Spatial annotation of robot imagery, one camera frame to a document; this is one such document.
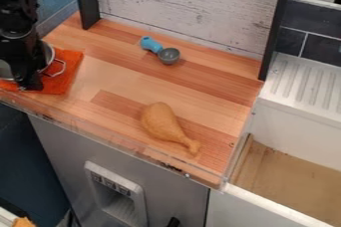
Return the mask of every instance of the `toy kitchen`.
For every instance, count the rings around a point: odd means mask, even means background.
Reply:
[[[78,0],[42,39],[38,2],[0,1],[0,100],[81,226],[341,226],[341,0]]]

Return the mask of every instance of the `white cabinet door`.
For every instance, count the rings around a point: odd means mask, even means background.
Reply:
[[[228,184],[211,190],[206,227],[327,227],[330,225]]]

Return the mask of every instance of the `blue handle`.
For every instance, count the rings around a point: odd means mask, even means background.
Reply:
[[[151,50],[155,54],[158,54],[164,48],[162,44],[156,42],[152,37],[142,37],[141,46],[143,49]]]

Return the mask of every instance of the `orange mat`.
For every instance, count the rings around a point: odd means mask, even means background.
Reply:
[[[66,62],[66,70],[63,74],[51,78],[48,76],[42,75],[42,82],[44,84],[43,91],[34,91],[39,94],[48,94],[48,95],[62,95],[64,94],[68,88],[70,87],[75,73],[77,71],[78,66],[80,65],[83,59],[82,52],[75,52],[70,50],[56,50],[56,59]],[[59,72],[62,69],[62,64],[53,62],[52,65],[44,72],[46,74],[54,74]],[[6,91],[17,92],[18,86],[15,83],[0,81],[0,88]]]

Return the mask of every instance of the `wooden countertop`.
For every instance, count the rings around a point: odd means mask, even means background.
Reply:
[[[182,60],[164,66],[141,49],[140,38],[146,35],[165,47],[179,48]],[[84,31],[79,14],[45,41],[84,52],[70,91],[63,96],[4,93],[3,101],[143,159],[174,166],[208,185],[219,185],[261,88],[262,82],[256,79],[260,62],[108,20]],[[196,158],[181,145],[153,139],[142,129],[141,109],[155,102],[169,104],[186,134],[202,142]]]

